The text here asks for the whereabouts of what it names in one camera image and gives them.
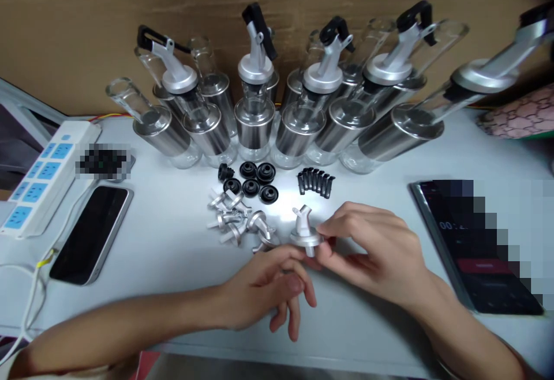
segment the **electric cord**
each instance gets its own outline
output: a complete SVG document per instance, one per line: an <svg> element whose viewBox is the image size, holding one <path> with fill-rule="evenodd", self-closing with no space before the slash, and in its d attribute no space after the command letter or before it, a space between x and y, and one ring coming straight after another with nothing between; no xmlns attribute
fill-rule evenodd
<svg viewBox="0 0 554 380"><path fill-rule="evenodd" d="M73 216L73 213L75 211L76 206L81 204L80 203L81 199L83 198L83 196L87 193L87 191L92 187L92 185L95 182L96 182L95 179L88 180L88 182L85 185L85 187L83 188L81 194L77 197L77 199L75 200L75 203L71 207L71 210L69 211L69 214L66 216L65 221L63 222L58 234L56 235L56 237L54 237L53 242L50 244L48 249L44 252L42 257L40 258L40 261L34 267L33 271L30 270L30 268L29 268L30 266L26 266L26 265L0 264L0 268L17 269L17 270L19 270L21 272L24 272L25 274L29 275L32 279L31 289L29 291L29 296L27 298L27 305L25 306L25 311L23 312L23 318L21 320L20 334L17 337L16 341L13 343L12 347L6 353L6 355L2 358L2 360L0 360L0 366L12 357L12 355L17 350L17 347L19 347L19 345L21 344L21 342L23 340L30 343L34 339L34 337L32 337L28 333L28 330L31 328L31 325L37 319L37 317L38 317L38 315L39 315L39 313L40 313L40 311L41 311L41 309L44 305L44 301L46 300L46 283L40 277L40 270L43 266L49 264L52 261L52 259L54 258L54 256L56 255L57 250L54 249L54 246L56 245L56 243L58 243L61 236L65 232L66 227L68 226L69 221L70 221L71 217ZM34 312L31 320L29 320L29 315L31 314L31 310L32 310L32 307L33 307L33 302L35 301L37 286L40 286L40 289L42 290L42 293L43 293L42 300L40 301L40 305L38 306L38 308Z"/></svg>

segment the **power strip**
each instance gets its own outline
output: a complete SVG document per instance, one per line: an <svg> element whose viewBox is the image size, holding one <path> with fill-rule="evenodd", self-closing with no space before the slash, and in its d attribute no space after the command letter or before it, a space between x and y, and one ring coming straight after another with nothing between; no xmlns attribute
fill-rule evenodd
<svg viewBox="0 0 554 380"><path fill-rule="evenodd" d="M9 198L17 205L0 227L0 235L27 238L44 232L75 178L78 157L101 131L88 121L60 125Z"/></svg>

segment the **hand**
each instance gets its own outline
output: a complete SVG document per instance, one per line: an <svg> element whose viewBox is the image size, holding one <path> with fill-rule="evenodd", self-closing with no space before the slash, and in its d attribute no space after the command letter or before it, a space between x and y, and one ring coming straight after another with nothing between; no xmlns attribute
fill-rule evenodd
<svg viewBox="0 0 554 380"><path fill-rule="evenodd" d="M300 264L304 258L305 254L291 245L256 253L235 276L219 287L219 295L224 298L223 326L234 330L247 328L277 307L277 315L269 323L271 332L275 332L287 321L288 309L289 337L297 341L300 328L298 295L304 292L308 304L317 305L312 280Z"/></svg>
<svg viewBox="0 0 554 380"><path fill-rule="evenodd" d="M317 260L374 295L409 307L434 285L417 235L388 210L346 202L317 231L328 238L316 249ZM328 241L334 237L351 237L367 254L333 252Z"/></svg>

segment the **pixelated blur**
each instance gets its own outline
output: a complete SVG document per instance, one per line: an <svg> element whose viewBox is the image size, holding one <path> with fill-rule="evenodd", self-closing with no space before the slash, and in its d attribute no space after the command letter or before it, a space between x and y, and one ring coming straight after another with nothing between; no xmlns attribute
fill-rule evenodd
<svg viewBox="0 0 554 380"><path fill-rule="evenodd" d="M130 177L130 148L125 145L92 144L76 161L77 178L124 180Z"/></svg>

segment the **forearm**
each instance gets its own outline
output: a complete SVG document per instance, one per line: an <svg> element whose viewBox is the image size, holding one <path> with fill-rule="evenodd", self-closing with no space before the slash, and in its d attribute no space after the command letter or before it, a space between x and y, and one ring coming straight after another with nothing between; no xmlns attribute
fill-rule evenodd
<svg viewBox="0 0 554 380"><path fill-rule="evenodd" d="M443 362L463 379L524 379L514 354L460 304L442 279L433 274L432 280L425 300L407 310Z"/></svg>
<svg viewBox="0 0 554 380"><path fill-rule="evenodd" d="M12 377L116 364L170 338L219 328L217 288L127 299L42 333L18 356Z"/></svg>

